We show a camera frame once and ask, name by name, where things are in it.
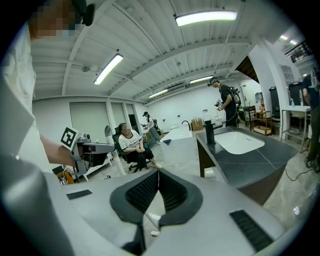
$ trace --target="black leggings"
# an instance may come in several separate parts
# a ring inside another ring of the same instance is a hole
[[[131,163],[137,163],[138,169],[146,168],[147,167],[147,161],[146,159],[152,159],[154,158],[154,154],[149,148],[145,148],[145,151],[143,153],[138,153],[137,151],[130,152],[127,154],[127,159]]]

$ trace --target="fluorescent light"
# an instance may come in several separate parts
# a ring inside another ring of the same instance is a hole
[[[175,18],[178,26],[187,25],[195,22],[228,20],[234,21],[237,18],[237,12],[230,10],[214,10],[190,13]]]
[[[197,83],[197,82],[201,82],[201,81],[204,81],[204,80],[208,80],[208,79],[211,79],[211,78],[213,78],[213,77],[214,77],[213,75],[210,75],[210,76],[206,76],[206,77],[194,79],[194,80],[191,80],[191,81],[190,81],[190,84],[194,84],[194,83]]]
[[[167,91],[168,91],[167,89],[159,91],[159,92],[157,92],[155,94],[150,95],[149,98],[153,98],[153,97],[156,97],[158,95],[165,94]]]
[[[116,54],[112,60],[104,67],[102,72],[98,75],[98,77],[94,80],[95,85],[100,85],[101,82],[106,78],[106,76],[111,72],[111,70],[124,59],[124,57],[120,54]]]

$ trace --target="sink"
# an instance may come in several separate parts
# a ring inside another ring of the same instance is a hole
[[[241,155],[265,145],[264,141],[239,131],[230,131],[214,135],[214,140],[226,151],[235,155]]]

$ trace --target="faucet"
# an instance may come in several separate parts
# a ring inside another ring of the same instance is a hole
[[[188,123],[188,126],[189,126],[189,131],[191,131],[191,127],[190,127],[190,123],[187,121],[187,120],[184,120],[184,121],[182,121],[182,125],[184,124],[184,122],[187,122]]]
[[[211,119],[204,121],[205,123],[205,133],[206,133],[206,142],[208,145],[214,145],[215,142],[215,133],[214,129],[221,128],[223,125],[217,125],[213,127],[213,123],[211,123]]]

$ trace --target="office chair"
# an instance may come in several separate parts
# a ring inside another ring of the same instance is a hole
[[[120,137],[120,134],[112,135],[112,138],[114,140],[114,147],[115,147],[116,151],[118,151],[118,154],[120,156],[122,156],[122,158],[127,162],[127,164],[130,164],[131,162],[128,161],[128,156],[127,156],[127,154],[129,154],[129,153],[124,153],[123,150],[121,149],[120,144],[119,144],[119,137]],[[129,166],[129,171],[131,171],[133,168],[135,168],[134,173],[136,173],[138,170],[138,164],[137,163],[131,164]]]

